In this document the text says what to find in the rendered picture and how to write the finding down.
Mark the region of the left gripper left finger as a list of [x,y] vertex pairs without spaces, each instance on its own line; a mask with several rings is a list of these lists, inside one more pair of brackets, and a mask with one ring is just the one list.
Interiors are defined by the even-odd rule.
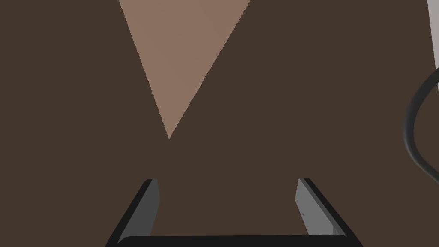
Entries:
[[158,180],[147,179],[123,214],[107,244],[119,244],[127,237],[150,236],[159,203]]

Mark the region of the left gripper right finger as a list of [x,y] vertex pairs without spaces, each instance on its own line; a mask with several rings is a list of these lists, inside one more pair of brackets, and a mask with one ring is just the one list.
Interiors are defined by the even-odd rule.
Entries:
[[353,237],[352,230],[310,179],[298,179],[295,203],[309,235]]

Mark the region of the dark brown door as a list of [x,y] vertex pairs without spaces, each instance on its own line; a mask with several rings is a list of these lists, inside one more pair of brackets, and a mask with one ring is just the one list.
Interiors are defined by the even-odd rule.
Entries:
[[250,0],[168,137],[118,0],[0,0],[0,247],[105,247],[147,179],[154,235],[301,235],[299,178],[363,247],[439,247],[434,69],[427,0]]

